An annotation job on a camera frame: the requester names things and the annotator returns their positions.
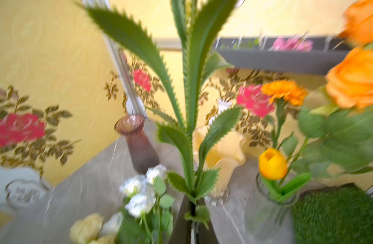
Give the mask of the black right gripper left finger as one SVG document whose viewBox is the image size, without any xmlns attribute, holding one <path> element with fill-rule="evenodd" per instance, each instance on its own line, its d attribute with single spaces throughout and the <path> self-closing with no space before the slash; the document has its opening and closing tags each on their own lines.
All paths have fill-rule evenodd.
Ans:
<svg viewBox="0 0 373 244">
<path fill-rule="evenodd" d="M 184 218 L 185 214 L 191 210 L 189 199 L 184 196 L 179 208 L 177 219 L 174 224 L 172 235 L 168 244 L 190 244 L 191 243 L 191 221 Z"/>
</svg>

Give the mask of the small orange marigold stem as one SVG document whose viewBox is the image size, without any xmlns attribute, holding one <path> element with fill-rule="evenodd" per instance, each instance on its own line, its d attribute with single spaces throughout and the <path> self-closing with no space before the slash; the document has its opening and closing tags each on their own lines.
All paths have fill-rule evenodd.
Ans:
<svg viewBox="0 0 373 244">
<path fill-rule="evenodd" d="M 184 193 L 191 210 L 185 219 L 208 225 L 210 213 L 197 202 L 215 187 L 219 178 L 217 169 L 204 169 L 210 150 L 236 125 L 240 107 L 229 108 L 218 115 L 209 127 L 193 156 L 192 137 L 197 126 L 199 97 L 204 82 L 217 70 L 229 64 L 212 50 L 213 43 L 235 10 L 236 1 L 207 1 L 198 7 L 196 1 L 171 1 L 175 27 L 182 47 L 185 112 L 182 112 L 175 94 L 170 72 L 164 58 L 148 30 L 125 12 L 110 10 L 101 4 L 90 4 L 84 10 L 95 25 L 122 48 L 143 60 L 159 77 L 172 105 L 175 118 L 163 115 L 165 123 L 158 125 L 157 137 L 162 143 L 175 146 L 180 155 L 183 175 L 169 172 L 171 186 Z"/>
</svg>

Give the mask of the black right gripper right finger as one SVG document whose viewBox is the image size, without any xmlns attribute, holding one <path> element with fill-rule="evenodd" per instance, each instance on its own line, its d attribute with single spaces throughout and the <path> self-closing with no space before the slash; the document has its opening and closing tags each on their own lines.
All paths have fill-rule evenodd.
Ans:
<svg viewBox="0 0 373 244">
<path fill-rule="evenodd" d="M 196 207 L 196 243 L 197 244 L 219 244 L 216 234 L 214 232 L 211 221 L 208 220 L 208 211 L 204 211 L 207 206 L 203 199 L 200 199 Z"/>
</svg>

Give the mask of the orange marigold flower stem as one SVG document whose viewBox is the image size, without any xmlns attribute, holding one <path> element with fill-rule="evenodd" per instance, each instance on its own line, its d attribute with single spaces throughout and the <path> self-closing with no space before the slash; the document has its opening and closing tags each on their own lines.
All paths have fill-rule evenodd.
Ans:
<svg viewBox="0 0 373 244">
<path fill-rule="evenodd" d="M 262 86 L 262 92 L 270 97 L 269 102 L 276 105 L 276 117 L 278 125 L 273 130 L 272 141 L 273 148 L 278 148 L 278 140 L 281 134 L 281 129 L 286 121 L 287 114 L 286 106 L 301 106 L 307 96 L 307 90 L 299 86 L 293 80 L 276 80 L 266 83 Z"/>
</svg>

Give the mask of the orange rose stem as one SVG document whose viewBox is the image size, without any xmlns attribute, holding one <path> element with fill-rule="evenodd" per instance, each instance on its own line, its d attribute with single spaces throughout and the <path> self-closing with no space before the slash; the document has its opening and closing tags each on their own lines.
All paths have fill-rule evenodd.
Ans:
<svg viewBox="0 0 373 244">
<path fill-rule="evenodd" d="M 344 13 L 345 26 L 339 37 L 358 45 L 373 43 L 373 0 L 353 3 Z"/>
<path fill-rule="evenodd" d="M 309 143 L 295 170 L 332 164 L 358 172 L 373 163 L 373 48 L 358 47 L 332 68 L 322 88 L 309 94 L 297 117 Z"/>
</svg>

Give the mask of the yellow orange tulip stem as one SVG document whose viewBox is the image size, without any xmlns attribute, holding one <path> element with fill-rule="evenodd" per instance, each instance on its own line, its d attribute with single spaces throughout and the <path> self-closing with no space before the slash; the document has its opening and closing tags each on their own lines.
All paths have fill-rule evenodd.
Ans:
<svg viewBox="0 0 373 244">
<path fill-rule="evenodd" d="M 287 160 L 275 148 L 268 148 L 258 159 L 259 174 L 267 188 L 269 198 L 276 202 L 285 202 L 311 180 L 310 173 L 301 173 L 281 186 L 279 180 L 285 179 L 289 172 Z"/>
</svg>

